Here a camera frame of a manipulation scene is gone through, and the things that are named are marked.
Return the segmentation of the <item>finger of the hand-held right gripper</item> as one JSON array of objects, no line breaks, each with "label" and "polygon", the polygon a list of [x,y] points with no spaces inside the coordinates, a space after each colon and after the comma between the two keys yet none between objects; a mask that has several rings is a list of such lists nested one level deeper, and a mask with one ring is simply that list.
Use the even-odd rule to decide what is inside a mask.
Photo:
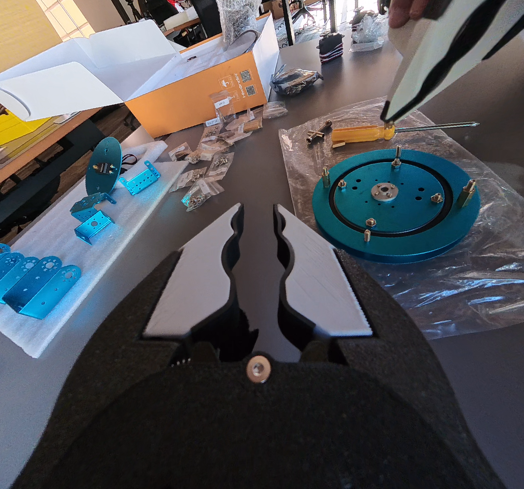
[{"label": "finger of the hand-held right gripper", "polygon": [[419,108],[522,30],[523,0],[430,0],[420,20],[392,30],[403,56],[392,85],[392,120]]},{"label": "finger of the hand-held right gripper", "polygon": [[391,0],[389,26],[403,60],[381,119],[394,123],[513,39],[513,0]]}]

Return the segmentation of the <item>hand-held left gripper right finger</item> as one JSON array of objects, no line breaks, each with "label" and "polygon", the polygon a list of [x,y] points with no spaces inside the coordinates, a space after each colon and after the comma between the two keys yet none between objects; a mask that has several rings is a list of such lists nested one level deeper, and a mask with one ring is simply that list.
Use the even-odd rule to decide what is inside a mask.
[{"label": "hand-held left gripper right finger", "polygon": [[335,247],[306,224],[276,206],[290,243],[291,270],[284,279],[290,308],[312,322],[318,335],[369,337],[372,329],[335,255]]}]

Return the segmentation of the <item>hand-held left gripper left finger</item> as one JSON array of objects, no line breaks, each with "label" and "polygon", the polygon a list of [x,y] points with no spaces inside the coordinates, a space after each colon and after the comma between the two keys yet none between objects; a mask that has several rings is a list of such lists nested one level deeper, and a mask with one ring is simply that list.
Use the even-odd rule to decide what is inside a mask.
[{"label": "hand-held left gripper left finger", "polygon": [[144,329],[145,338],[184,339],[238,310],[232,270],[240,257],[244,206],[235,204],[189,240]]}]

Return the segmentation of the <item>blue metal turntable base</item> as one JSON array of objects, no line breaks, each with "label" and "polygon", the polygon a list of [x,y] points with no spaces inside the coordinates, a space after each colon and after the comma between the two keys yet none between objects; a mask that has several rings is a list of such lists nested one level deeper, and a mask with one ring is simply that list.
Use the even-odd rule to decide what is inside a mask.
[{"label": "blue metal turntable base", "polygon": [[357,154],[328,169],[312,197],[322,234],[381,263],[436,257],[470,231],[481,208],[475,182],[434,154],[395,149]]}]

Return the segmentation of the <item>bundle of long bolts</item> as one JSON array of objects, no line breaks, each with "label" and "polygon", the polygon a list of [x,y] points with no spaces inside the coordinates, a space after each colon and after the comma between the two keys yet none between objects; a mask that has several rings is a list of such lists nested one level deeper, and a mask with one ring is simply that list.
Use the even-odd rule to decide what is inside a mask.
[{"label": "bundle of long bolts", "polygon": [[326,120],[324,124],[319,127],[317,130],[309,130],[306,136],[306,142],[311,144],[313,141],[323,140],[326,132],[331,129],[332,121]]}]

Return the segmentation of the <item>grey desk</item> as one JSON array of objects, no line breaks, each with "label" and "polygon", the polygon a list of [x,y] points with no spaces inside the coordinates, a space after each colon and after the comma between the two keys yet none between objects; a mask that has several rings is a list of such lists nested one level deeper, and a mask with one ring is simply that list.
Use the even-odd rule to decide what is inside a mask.
[{"label": "grey desk", "polygon": [[[44,431],[70,369],[111,310],[172,250],[240,202],[245,208],[240,259],[234,267],[239,304],[259,329],[255,350],[296,362],[298,350],[280,333],[277,258],[272,209],[293,210],[279,128],[291,128],[338,108],[382,97],[400,56],[390,42],[370,53],[351,54],[320,66],[315,42],[282,49],[288,67],[321,70],[324,80],[286,102],[288,114],[268,120],[241,140],[225,192],[193,212],[171,193],[143,225],[130,247],[82,301],[41,357],[33,359],[1,335],[1,488],[9,488]],[[421,111],[438,124],[478,121],[449,135],[504,180],[523,173],[523,41],[515,38]],[[430,342],[448,375],[468,425],[508,488],[523,487],[523,325],[446,337]]]}]

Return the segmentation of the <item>crumpled clear plastic bags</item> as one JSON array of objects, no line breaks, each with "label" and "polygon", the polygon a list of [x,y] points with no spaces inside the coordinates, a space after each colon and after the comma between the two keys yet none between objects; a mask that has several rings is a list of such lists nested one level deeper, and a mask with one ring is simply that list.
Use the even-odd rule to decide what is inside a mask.
[{"label": "crumpled clear plastic bags", "polygon": [[383,47],[388,34],[388,14],[366,14],[351,34],[350,52],[369,52]]}]

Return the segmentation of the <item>pile of small screw bags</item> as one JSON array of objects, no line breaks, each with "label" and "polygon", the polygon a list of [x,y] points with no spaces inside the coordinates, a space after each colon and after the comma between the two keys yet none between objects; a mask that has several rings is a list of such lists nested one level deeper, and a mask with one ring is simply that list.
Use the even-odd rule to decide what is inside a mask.
[{"label": "pile of small screw bags", "polygon": [[188,188],[182,203],[187,211],[200,207],[209,198],[222,193],[219,184],[233,163],[234,146],[263,127],[263,119],[278,118],[287,114],[283,101],[265,103],[255,110],[248,109],[239,118],[226,123],[218,117],[206,123],[199,144],[191,150],[184,143],[169,153],[172,159],[186,161],[190,168],[171,188],[171,192]]}]

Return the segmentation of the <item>crumpled dark plastic bag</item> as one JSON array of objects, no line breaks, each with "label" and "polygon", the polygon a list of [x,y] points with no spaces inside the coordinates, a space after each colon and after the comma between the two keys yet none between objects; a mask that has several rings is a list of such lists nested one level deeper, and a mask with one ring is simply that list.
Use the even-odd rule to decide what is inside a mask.
[{"label": "crumpled dark plastic bag", "polygon": [[311,87],[317,80],[324,80],[318,71],[304,70],[301,68],[286,69],[286,65],[272,75],[271,88],[282,95],[296,95]]}]

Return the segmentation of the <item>clear plastic bag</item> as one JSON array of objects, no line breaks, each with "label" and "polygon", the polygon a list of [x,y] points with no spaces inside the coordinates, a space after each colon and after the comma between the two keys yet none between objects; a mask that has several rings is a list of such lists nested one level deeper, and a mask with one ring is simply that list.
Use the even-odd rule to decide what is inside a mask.
[{"label": "clear plastic bag", "polygon": [[331,135],[306,144],[309,130],[332,120],[334,127],[379,124],[384,97],[359,102],[289,129],[279,140],[295,215],[318,231],[313,216],[314,185],[324,166],[402,145],[445,158],[477,182],[480,214],[465,239],[443,255],[418,263],[360,264],[410,314],[428,339],[503,328],[523,322],[523,196],[448,133],[416,131],[391,142],[354,143],[333,149]]}]

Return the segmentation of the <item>white packaging tray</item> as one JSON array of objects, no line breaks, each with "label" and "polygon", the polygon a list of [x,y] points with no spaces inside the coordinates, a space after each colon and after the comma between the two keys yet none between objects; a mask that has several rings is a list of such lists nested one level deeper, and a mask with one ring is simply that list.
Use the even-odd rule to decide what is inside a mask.
[{"label": "white packaging tray", "polygon": [[78,221],[70,215],[73,204],[86,195],[83,181],[13,242],[12,249],[25,257],[57,256],[65,265],[79,266],[82,273],[80,283],[74,285],[43,320],[17,314],[8,306],[1,305],[1,333],[27,355],[35,359],[40,357],[91,290],[100,281],[107,281],[105,273],[187,166],[186,161],[153,161],[153,164],[160,172],[156,183],[136,196],[131,196],[125,188],[118,188],[113,193],[117,203],[102,204],[102,210],[115,224],[96,235],[92,245],[76,237],[74,229]]}]

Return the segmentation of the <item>orange cardboard box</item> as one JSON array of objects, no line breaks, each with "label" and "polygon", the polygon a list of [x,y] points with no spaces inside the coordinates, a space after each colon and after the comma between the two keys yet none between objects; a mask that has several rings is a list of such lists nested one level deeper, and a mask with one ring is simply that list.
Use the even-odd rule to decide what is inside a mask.
[{"label": "orange cardboard box", "polygon": [[125,103],[152,137],[215,117],[213,93],[234,111],[266,103],[279,58],[271,13],[224,49],[221,34],[174,48],[145,20],[63,42],[1,73],[1,104],[24,121]]}]

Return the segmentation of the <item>bubble wrap bundle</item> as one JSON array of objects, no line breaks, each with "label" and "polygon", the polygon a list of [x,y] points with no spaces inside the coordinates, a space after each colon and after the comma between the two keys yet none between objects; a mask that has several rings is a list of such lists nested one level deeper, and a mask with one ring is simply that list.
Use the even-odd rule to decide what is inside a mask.
[{"label": "bubble wrap bundle", "polygon": [[242,33],[257,30],[262,0],[216,0],[224,46],[229,47]]}]

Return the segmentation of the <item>yellow paper sheet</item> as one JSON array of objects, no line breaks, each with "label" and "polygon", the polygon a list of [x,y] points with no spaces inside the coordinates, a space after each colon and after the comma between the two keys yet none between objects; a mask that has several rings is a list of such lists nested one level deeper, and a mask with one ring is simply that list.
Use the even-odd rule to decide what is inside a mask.
[{"label": "yellow paper sheet", "polygon": [[7,110],[1,112],[1,146],[27,134],[49,122],[51,118],[23,121]]}]

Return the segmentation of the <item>yellow handled screwdriver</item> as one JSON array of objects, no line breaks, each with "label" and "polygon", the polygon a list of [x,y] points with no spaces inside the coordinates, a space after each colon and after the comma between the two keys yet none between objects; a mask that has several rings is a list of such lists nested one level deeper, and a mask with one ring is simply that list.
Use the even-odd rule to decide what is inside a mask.
[{"label": "yellow handled screwdriver", "polygon": [[400,127],[390,126],[358,126],[348,128],[336,128],[332,130],[331,139],[333,142],[345,141],[347,143],[360,143],[376,140],[391,140],[398,133],[408,133],[417,131],[430,131],[449,128],[465,128],[479,126],[478,122],[460,122],[452,124]]}]

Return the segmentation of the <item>small blue angled bracket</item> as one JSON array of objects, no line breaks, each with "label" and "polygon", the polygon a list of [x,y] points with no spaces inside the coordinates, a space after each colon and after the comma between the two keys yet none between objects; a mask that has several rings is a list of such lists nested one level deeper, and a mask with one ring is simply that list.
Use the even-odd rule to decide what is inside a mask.
[{"label": "small blue angled bracket", "polygon": [[75,235],[87,244],[92,245],[91,239],[110,224],[114,224],[114,220],[105,212],[97,211],[75,228]]}]

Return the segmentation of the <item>blue perforated angle bracket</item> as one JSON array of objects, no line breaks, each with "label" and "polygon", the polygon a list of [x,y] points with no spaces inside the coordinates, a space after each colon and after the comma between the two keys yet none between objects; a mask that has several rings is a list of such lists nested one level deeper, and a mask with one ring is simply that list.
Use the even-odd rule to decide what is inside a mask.
[{"label": "blue perforated angle bracket", "polygon": [[95,208],[95,205],[105,200],[108,200],[111,204],[116,204],[116,201],[107,193],[97,192],[76,202],[70,209],[70,213],[74,218],[83,223],[99,212],[99,210]]}]

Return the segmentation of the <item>large blue metal bracket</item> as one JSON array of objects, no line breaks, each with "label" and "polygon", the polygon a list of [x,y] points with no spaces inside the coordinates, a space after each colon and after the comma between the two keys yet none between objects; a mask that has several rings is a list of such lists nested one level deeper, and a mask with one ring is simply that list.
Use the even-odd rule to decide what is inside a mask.
[{"label": "large blue metal bracket", "polygon": [[23,276],[23,254],[19,252],[1,255],[1,297],[13,287]]},{"label": "large blue metal bracket", "polygon": [[1,278],[1,303],[6,304],[4,296],[22,298],[24,306],[49,282],[62,267],[62,261],[56,256],[23,257]]},{"label": "large blue metal bracket", "polygon": [[43,288],[28,303],[22,306],[22,298],[5,295],[7,305],[19,314],[42,320],[45,318],[77,283],[81,269],[76,265],[67,265],[58,270]]}]

